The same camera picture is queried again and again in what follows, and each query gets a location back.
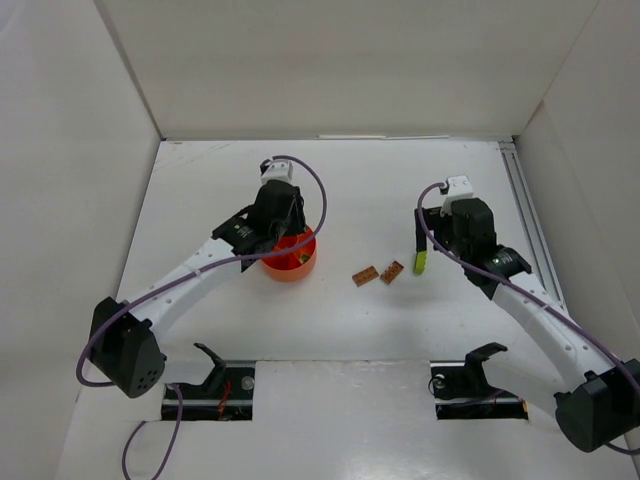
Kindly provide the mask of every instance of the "white wall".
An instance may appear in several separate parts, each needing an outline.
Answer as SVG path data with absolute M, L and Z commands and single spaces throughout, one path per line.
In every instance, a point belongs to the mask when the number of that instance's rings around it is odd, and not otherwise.
M 162 134 L 520 133 L 597 0 L 98 0 Z
M 640 2 L 600 1 L 517 146 L 571 312 L 640 358 Z
M 55 474 L 157 144 L 90 0 L 0 2 L 2 478 Z

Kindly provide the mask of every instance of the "white table surface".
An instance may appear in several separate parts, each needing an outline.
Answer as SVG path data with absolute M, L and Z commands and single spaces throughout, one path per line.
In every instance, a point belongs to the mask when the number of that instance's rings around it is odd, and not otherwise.
M 185 315 L 167 343 L 204 342 L 229 359 L 333 362 L 259 363 L 254 420 L 185 424 L 163 479 L 637 478 L 630 459 L 604 449 L 577 451 L 535 408 L 529 422 L 436 420 L 424 359 L 458 359 L 498 341 L 541 371 L 551 368 L 515 321 L 442 255 L 430 256 L 424 275 L 411 273 L 417 196 L 460 173 L 491 206 L 500 242 L 529 255 L 495 143 L 165 142 L 121 298 L 160 278 L 251 203 L 258 164 L 281 153 L 306 160 L 327 187 L 314 271 L 285 285 L 254 266 Z M 317 187 L 301 168 L 295 180 L 315 225 Z M 427 205 L 440 202 L 435 195 Z M 353 273 L 371 264 L 382 271 L 394 259 L 406 268 L 390 286 L 353 284 Z M 161 397 L 159 386 L 135 401 L 113 388 L 83 389 L 57 479 L 122 478 L 126 438 L 139 420 L 159 418 Z M 171 422 L 145 427 L 130 453 L 134 478 L 155 471 L 172 428 Z

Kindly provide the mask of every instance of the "black bracket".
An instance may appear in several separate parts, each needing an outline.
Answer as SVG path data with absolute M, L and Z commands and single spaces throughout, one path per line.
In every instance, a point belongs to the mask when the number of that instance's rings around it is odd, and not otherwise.
M 215 382 L 203 385 L 181 383 L 180 392 L 186 401 L 183 420 L 251 420 L 253 416 L 253 390 L 255 362 L 227 362 L 224 370 L 212 372 Z M 162 403 L 162 420 L 175 420 L 177 395 L 165 389 Z
M 521 272 L 531 273 L 531 266 L 514 249 L 497 243 L 493 213 L 479 198 L 451 203 L 451 215 L 442 215 L 440 207 L 416 209 L 416 243 L 421 248 L 423 234 L 418 230 L 418 215 L 442 247 L 471 265 L 508 279 Z M 464 269 L 467 279 L 492 299 L 498 282 Z
M 107 297 L 94 312 L 90 336 L 125 304 Z M 150 330 L 149 320 L 124 314 L 91 349 L 89 359 L 129 398 L 137 398 L 158 383 L 166 357 Z
M 624 366 L 640 382 L 640 362 Z M 573 445 L 592 452 L 640 426 L 640 399 L 617 368 L 587 378 L 573 392 L 555 395 L 556 421 Z
M 464 365 L 455 362 L 433 362 L 431 384 L 436 398 L 484 398 L 496 391 L 487 383 L 482 363 L 498 352 L 506 352 L 507 347 L 499 343 L 489 343 L 476 348 L 465 356 Z
M 198 386 L 197 388 L 201 389 L 205 395 L 213 394 L 213 392 L 215 392 L 218 388 L 220 388 L 220 385 L 222 385 L 224 373 L 227 369 L 227 363 L 205 344 L 194 343 L 194 346 L 206 353 L 209 358 L 211 358 L 211 361 L 214 365 L 213 370 L 211 370 L 209 376 L 206 378 L 203 384 Z
M 234 255 L 270 252 L 283 236 L 306 231 L 303 207 L 300 188 L 269 180 L 258 191 L 255 202 L 213 230 L 211 238 L 227 242 Z M 242 271 L 253 263 L 255 260 L 242 261 Z

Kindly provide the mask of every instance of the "red wire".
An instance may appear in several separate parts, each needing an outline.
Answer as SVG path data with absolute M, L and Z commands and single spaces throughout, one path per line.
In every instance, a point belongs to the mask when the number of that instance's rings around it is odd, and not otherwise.
M 224 409 L 227 406 L 227 400 L 229 400 L 229 395 L 231 395 L 231 380 L 227 380 L 227 383 L 224 385 L 224 395 L 220 399 L 218 403 L 218 420 L 222 420 L 222 414 L 224 413 Z

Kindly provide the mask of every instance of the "white enclosure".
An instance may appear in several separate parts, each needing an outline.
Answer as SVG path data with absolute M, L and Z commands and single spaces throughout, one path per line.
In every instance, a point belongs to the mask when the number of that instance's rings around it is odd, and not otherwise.
M 211 471 L 238 479 L 254 478 L 256 471 L 274 480 L 300 478 L 305 465 L 314 466 L 304 475 L 309 480 L 355 480 L 360 470 L 379 468 L 391 478 L 409 470 L 425 472 L 426 478 L 460 480 L 510 480 L 513 469 L 520 471 L 517 478 L 532 480 L 596 480 L 604 472 L 614 478 L 634 475 L 627 457 L 607 449 L 591 455 L 577 451 L 553 427 L 553 419 L 534 407 L 529 421 L 447 422 L 435 416 L 427 390 L 429 365 L 420 359 L 460 359 L 497 341 L 509 348 L 509 365 L 526 365 L 550 385 L 558 382 L 539 347 L 467 281 L 458 265 L 432 254 L 423 275 L 410 272 L 417 195 L 452 171 L 466 173 L 478 196 L 491 205 L 500 241 L 531 258 L 526 240 L 531 232 L 521 224 L 496 142 L 163 142 L 118 298 L 144 291 L 253 199 L 258 159 L 278 152 L 312 162 L 326 184 L 329 209 L 318 236 L 317 265 L 293 285 L 273 282 L 255 265 L 214 289 L 164 337 L 162 349 L 170 360 L 171 351 L 188 352 L 198 341 L 226 359 L 270 361 L 260 363 L 256 372 L 253 421 L 187 423 L 163 478 L 206 478 Z M 318 188 L 301 168 L 294 180 L 302 190 L 308 222 L 315 224 Z M 425 205 L 441 201 L 436 193 Z M 380 280 L 354 285 L 353 273 L 371 264 L 382 271 L 394 259 L 407 268 L 391 285 Z M 102 380 L 99 372 L 92 373 Z M 394 390 L 398 393 L 389 395 Z M 162 391 L 156 386 L 131 401 L 118 389 L 83 389 L 58 479 L 80 478 L 95 465 L 100 468 L 94 480 L 117 477 L 132 422 L 158 419 Z M 416 395 L 422 398 L 408 401 Z M 366 399 L 370 405 L 364 406 Z M 155 422 L 132 444 L 129 465 L 140 478 L 155 471 L 166 448 L 166 441 L 159 440 L 168 439 L 172 428 L 173 422 Z M 386 440 L 368 447 L 369 437 L 382 430 L 388 432 Z M 385 447 L 385 454 L 377 453 Z M 202 449 L 212 453 L 203 456 Z M 496 451 L 501 462 L 494 460 Z M 244 460 L 246 455 L 261 460 Z M 374 461 L 379 455 L 382 459 Z M 298 465 L 301 459 L 309 463 Z M 343 471 L 345 464 L 351 466 Z
M 164 136 L 520 133 L 596 0 L 100 0 Z

